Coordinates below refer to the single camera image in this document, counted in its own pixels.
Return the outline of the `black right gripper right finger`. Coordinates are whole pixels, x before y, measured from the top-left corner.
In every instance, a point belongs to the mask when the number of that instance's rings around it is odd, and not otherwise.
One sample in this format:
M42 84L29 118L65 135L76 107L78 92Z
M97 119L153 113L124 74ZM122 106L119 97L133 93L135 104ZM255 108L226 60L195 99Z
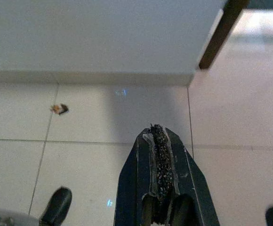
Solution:
M179 136L159 127L159 222L217 226L207 181Z

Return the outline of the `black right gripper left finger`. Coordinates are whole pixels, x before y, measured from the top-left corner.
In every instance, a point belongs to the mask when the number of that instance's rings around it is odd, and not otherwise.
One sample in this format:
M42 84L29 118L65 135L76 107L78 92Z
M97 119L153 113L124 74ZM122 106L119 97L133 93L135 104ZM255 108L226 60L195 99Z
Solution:
M152 226L162 223L162 127L145 128L120 172L113 224Z

